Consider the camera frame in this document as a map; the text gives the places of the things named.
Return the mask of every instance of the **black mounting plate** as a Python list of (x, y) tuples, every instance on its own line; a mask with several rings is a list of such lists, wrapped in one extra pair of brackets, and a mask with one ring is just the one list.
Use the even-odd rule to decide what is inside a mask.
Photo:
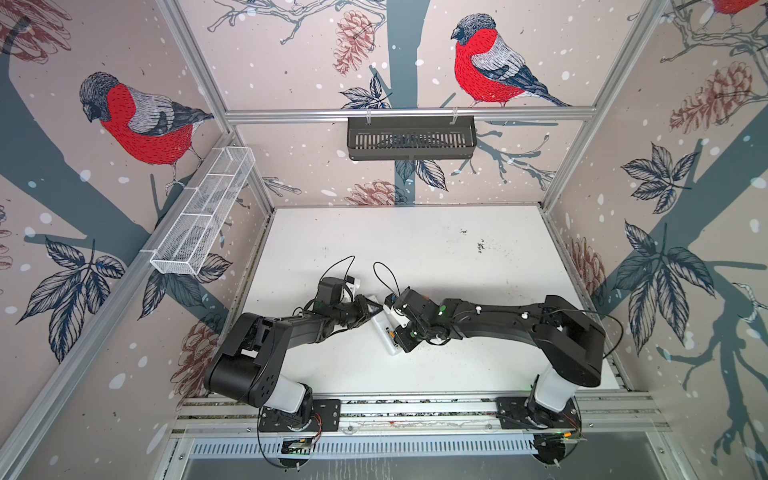
[[(320, 415), (323, 420), (324, 432), (337, 432), (339, 430), (339, 415), (341, 412), (341, 400), (321, 399), (312, 401), (312, 413)], [(294, 432), (289, 429), (286, 419), (281, 416), (279, 410), (264, 407), (259, 421), (259, 432), (262, 433), (285, 433)], [(310, 424), (302, 432), (317, 432), (319, 430), (317, 421), (310, 420)]]
[[(528, 408), (525, 406), (527, 400), (527, 396), (496, 398), (496, 412), (498, 412), (498, 420), (502, 424), (502, 430), (519, 430), (523, 429), (524, 425), (531, 424), (531, 422), (527, 420), (530, 416)], [(564, 413), (568, 414), (568, 416), (576, 422), (581, 421), (576, 414), (574, 400), (569, 399), (568, 403), (565, 404), (565, 409), (563, 409), (562, 413), (548, 413), (548, 423), (550, 428), (563, 430), (574, 429), (573, 425), (571, 425), (568, 419), (565, 418)]]

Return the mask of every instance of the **red bird breast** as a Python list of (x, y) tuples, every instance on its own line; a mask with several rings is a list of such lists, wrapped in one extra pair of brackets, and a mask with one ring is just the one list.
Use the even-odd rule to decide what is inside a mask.
[(104, 128), (133, 158), (146, 164), (173, 164), (192, 145), (192, 125), (161, 136), (137, 134), (128, 127), (136, 114), (136, 104), (128, 88), (119, 84), (107, 95), (110, 121), (101, 121)]
[(486, 28), (475, 33), (467, 42), (467, 45), (461, 45), (456, 42), (454, 72), (459, 86), (476, 101), (504, 104), (510, 98), (525, 93), (525, 90), (486, 78), (472, 64), (473, 55), (486, 53), (493, 47), (497, 34), (496, 30)]

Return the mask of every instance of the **bird head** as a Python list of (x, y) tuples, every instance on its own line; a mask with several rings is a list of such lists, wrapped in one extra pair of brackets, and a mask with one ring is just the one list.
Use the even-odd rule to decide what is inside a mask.
[(464, 46), (467, 45), (467, 42), (475, 33), (486, 28), (496, 28), (496, 22), (493, 21), (493, 18), (485, 13), (473, 13), (462, 18), (458, 25), (456, 25), (451, 39)]
[(83, 104), (83, 112), (88, 121), (99, 119), (110, 121), (109, 104), (107, 94), (118, 86), (120, 82), (110, 74), (97, 71), (83, 81), (80, 85), (80, 102)]

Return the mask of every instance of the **white snow dot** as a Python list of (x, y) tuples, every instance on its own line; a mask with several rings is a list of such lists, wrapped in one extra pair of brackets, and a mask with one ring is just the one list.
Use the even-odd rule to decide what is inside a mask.
[(123, 383), (125, 383), (125, 374), (118, 373), (112, 380), (109, 381), (109, 388), (112, 390), (117, 390), (123, 386)]

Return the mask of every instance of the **vent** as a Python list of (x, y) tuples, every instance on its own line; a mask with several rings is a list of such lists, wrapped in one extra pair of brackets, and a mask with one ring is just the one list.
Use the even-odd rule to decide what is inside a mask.
[[(424, 457), (454, 455), (533, 455), (538, 453), (528, 433), (477, 435), (397, 435), (376, 437), (322, 437), (312, 458)], [(268, 458), (305, 458), (306, 455), (279, 453), (283, 437), (261, 439)], [(259, 458), (257, 439), (196, 439), (190, 458)]]
[(474, 117), (350, 118), (349, 158), (362, 160), (466, 160), (477, 146)]

